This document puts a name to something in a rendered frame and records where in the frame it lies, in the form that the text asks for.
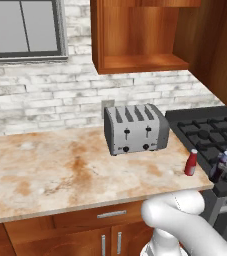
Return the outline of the black gas stove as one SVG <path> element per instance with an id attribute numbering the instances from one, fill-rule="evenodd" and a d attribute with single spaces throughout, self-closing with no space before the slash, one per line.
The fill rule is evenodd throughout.
<path id="1" fill-rule="evenodd" d="M 188 149 L 196 149 L 197 162 L 209 174 L 220 153 L 227 150 L 227 107 L 167 111 L 171 130 Z M 201 216 L 227 241 L 227 176 L 211 190 L 202 192 L 205 210 Z"/>

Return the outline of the tall wooden cabinet panel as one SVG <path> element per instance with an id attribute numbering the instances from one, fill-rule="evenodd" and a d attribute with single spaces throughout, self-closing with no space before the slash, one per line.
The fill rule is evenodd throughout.
<path id="1" fill-rule="evenodd" d="M 181 7 L 173 53 L 227 106 L 227 0 Z"/>

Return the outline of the narrow wooden cabinet door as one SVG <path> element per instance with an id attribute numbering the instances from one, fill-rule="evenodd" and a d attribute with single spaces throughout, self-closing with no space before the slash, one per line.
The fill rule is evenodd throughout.
<path id="1" fill-rule="evenodd" d="M 121 254 L 117 255 L 117 234 L 122 232 Z M 111 256 L 140 256 L 150 241 L 153 229 L 144 222 L 117 225 L 111 228 Z"/>

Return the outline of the wide wooden cabinet door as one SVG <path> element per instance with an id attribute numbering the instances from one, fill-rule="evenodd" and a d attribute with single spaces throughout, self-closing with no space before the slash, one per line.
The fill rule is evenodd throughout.
<path id="1" fill-rule="evenodd" d="M 106 236 L 106 256 L 111 256 L 109 228 L 14 242 L 13 247 L 17 256 L 101 256 L 101 235 Z"/>

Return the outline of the dark purple condiment bottle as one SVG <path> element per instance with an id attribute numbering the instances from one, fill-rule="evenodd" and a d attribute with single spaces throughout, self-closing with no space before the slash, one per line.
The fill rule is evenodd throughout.
<path id="1" fill-rule="evenodd" d="M 227 172 L 227 151 L 220 153 L 217 157 L 215 165 L 209 173 L 209 179 L 217 183 L 220 177 Z"/>

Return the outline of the red condiment bottle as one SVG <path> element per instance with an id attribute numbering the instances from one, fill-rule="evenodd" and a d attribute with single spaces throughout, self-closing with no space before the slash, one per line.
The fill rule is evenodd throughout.
<path id="1" fill-rule="evenodd" d="M 197 153 L 196 149 L 192 149 L 190 152 L 190 156 L 186 161 L 184 173 L 187 176 L 192 176 L 195 172 L 196 162 L 197 162 Z"/>

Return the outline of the silver four-slot toaster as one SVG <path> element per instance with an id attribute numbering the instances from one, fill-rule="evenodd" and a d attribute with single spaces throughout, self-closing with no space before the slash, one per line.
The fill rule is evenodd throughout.
<path id="1" fill-rule="evenodd" d="M 112 156 L 167 147 L 170 126 L 153 104 L 104 108 L 104 135 Z"/>

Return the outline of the wooden drawer front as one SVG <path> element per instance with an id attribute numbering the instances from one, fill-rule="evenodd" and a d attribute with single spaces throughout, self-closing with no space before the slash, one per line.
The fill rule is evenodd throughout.
<path id="1" fill-rule="evenodd" d="M 136 201 L 93 209 L 61 213 L 54 215 L 53 221 L 56 228 L 69 228 L 73 232 L 120 225 L 125 223 L 139 222 L 142 220 L 141 205 L 141 201 Z M 119 210 L 127 210 L 127 213 L 115 217 L 102 219 L 97 218 L 98 214 Z"/>

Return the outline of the grey framed window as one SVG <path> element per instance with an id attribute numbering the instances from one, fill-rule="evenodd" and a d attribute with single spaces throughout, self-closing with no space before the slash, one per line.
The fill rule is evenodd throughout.
<path id="1" fill-rule="evenodd" d="M 0 0 L 0 63 L 67 57 L 63 0 Z"/>

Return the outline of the open wooden wall cabinet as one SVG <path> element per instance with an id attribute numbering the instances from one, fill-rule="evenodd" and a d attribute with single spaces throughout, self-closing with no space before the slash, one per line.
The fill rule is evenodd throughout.
<path id="1" fill-rule="evenodd" d="M 201 0 L 90 0 L 99 74 L 186 70 Z"/>

